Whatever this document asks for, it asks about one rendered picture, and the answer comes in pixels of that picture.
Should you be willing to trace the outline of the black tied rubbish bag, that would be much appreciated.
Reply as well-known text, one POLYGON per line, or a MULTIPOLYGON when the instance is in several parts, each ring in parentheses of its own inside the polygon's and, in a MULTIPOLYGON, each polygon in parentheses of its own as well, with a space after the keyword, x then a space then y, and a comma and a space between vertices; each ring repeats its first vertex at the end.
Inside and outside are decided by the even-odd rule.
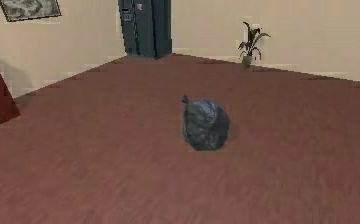
POLYGON ((224 108, 210 100, 189 100, 183 95, 184 140, 196 151, 222 148, 228 139, 230 119, 224 108))

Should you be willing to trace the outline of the green potted house plant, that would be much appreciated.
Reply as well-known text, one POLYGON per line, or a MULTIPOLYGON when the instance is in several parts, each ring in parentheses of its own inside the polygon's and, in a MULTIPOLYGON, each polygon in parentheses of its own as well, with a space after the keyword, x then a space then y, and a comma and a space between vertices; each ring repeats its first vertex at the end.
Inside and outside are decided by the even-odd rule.
POLYGON ((254 52, 258 53, 259 59, 262 59, 261 50, 256 46, 257 42, 263 37, 269 37, 269 34, 261 31, 260 28, 253 28, 248 22, 243 24, 247 27, 247 40, 242 41, 238 50, 240 51, 241 64, 244 69, 248 69, 252 60, 256 58, 254 52))

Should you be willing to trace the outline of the grey framed wall picture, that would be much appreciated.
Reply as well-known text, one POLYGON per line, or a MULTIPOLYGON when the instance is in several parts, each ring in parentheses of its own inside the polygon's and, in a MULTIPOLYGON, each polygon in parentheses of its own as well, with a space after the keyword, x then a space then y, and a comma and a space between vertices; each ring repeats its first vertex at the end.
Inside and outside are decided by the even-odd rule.
POLYGON ((8 22, 62 15, 57 0, 0 0, 0 7, 8 22))

